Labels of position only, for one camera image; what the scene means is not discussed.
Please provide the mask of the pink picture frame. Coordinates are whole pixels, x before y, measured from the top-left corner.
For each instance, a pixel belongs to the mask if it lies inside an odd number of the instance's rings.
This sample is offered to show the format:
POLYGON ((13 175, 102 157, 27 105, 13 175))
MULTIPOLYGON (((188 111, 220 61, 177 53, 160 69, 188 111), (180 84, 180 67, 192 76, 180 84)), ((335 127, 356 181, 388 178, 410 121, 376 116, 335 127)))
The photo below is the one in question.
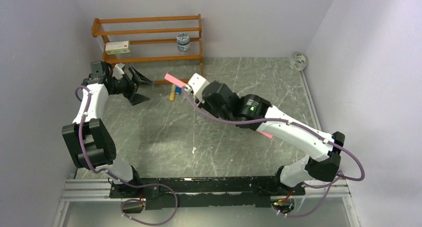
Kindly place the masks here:
MULTIPOLYGON (((186 83, 184 83, 182 80, 179 80, 179 79, 177 79, 176 77, 174 77, 174 76, 172 76, 172 75, 170 75, 170 74, 168 74, 168 73, 165 75, 164 79, 165 79, 166 81, 169 81, 170 83, 172 83, 172 84, 176 85, 176 86, 177 86, 177 87, 179 87, 179 88, 183 88, 184 86, 186 86, 186 85, 187 85, 187 84, 186 84, 186 83)), ((268 137, 268 138, 272 138, 272 137, 273 137, 273 135, 270 135, 270 134, 268 134, 268 133, 264 133, 264 132, 259 132, 259 133, 263 134, 264 136, 266 136, 266 137, 268 137)))

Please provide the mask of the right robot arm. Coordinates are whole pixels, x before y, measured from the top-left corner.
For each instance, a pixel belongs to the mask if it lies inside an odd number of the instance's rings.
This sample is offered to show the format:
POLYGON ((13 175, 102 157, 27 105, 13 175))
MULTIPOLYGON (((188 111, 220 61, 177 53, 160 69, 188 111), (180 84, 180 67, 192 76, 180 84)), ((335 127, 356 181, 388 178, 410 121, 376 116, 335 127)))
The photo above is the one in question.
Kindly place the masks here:
POLYGON ((297 184, 312 179, 332 182, 338 178, 342 133, 319 131, 288 116, 260 96, 239 97, 227 85, 209 82, 202 76, 191 78, 185 89, 193 96, 195 107, 214 120, 279 138, 306 154, 278 169, 273 182, 278 194, 287 194, 297 184))

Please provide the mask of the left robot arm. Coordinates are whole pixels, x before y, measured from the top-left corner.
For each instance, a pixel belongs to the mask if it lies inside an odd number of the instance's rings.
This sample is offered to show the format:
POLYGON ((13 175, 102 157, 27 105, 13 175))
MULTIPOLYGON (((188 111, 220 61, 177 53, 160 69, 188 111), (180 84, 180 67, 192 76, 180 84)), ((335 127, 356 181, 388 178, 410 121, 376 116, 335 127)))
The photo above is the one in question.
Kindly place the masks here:
POLYGON ((105 61, 91 63, 91 73, 77 91, 80 108, 71 124, 62 128, 62 136, 71 159, 77 168, 95 174, 106 173, 114 184, 121 185, 130 197, 142 192, 139 175, 117 155, 115 143, 102 121, 104 108, 110 95, 123 95, 134 106, 149 100, 138 94, 140 85, 153 81, 123 63, 112 65, 105 61))

